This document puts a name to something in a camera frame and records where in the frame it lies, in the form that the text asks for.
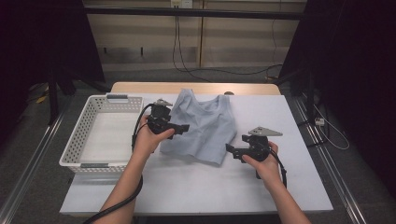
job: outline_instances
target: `gray cloth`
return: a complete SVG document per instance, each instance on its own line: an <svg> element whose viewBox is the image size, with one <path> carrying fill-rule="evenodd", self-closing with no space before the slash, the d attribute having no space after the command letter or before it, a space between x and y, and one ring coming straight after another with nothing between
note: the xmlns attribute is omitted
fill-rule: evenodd
<svg viewBox="0 0 396 224"><path fill-rule="evenodd" d="M221 164L226 154L225 144L236 135L230 98L219 95L215 99L198 102L192 90L181 90L170 113L171 122L190 124L188 132L175 135L161 143L161 152L191 155L201 161Z"/></svg>

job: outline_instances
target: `laundry basket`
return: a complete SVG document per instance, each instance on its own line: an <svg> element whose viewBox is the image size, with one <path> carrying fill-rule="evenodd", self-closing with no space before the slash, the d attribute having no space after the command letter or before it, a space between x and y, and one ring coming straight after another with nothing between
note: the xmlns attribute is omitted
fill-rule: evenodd
<svg viewBox="0 0 396 224"><path fill-rule="evenodd" d="M132 136L143 98L93 95L67 142L60 165L75 173L122 172L132 155Z"/></svg>

